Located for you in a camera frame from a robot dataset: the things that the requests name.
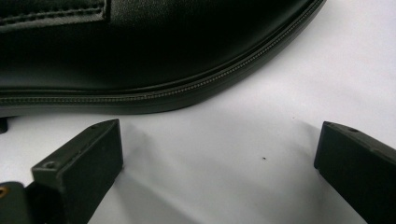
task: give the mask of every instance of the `white backdrop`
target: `white backdrop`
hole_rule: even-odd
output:
[[[29,184],[53,150],[118,118],[125,170],[91,224],[365,223],[313,161],[324,120],[396,147],[395,9],[394,0],[329,0],[271,62],[186,109],[10,119],[0,182]]]

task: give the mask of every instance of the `stitching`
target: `stitching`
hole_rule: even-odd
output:
[[[10,15],[4,18],[0,17],[0,27],[10,24],[27,22],[27,21],[39,21],[48,18],[54,19],[54,18],[63,18],[63,17],[70,17],[76,15],[99,14],[103,12],[104,6],[105,4],[102,3],[90,7],[68,7],[68,8],[60,8],[56,10],[30,12],[30,13],[20,14],[18,16]]]

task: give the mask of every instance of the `black leather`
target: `black leather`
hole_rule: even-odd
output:
[[[2,98],[147,94],[203,80],[274,42],[275,36],[322,4],[0,1],[0,117],[29,112],[26,107],[21,113],[9,110],[19,104]]]

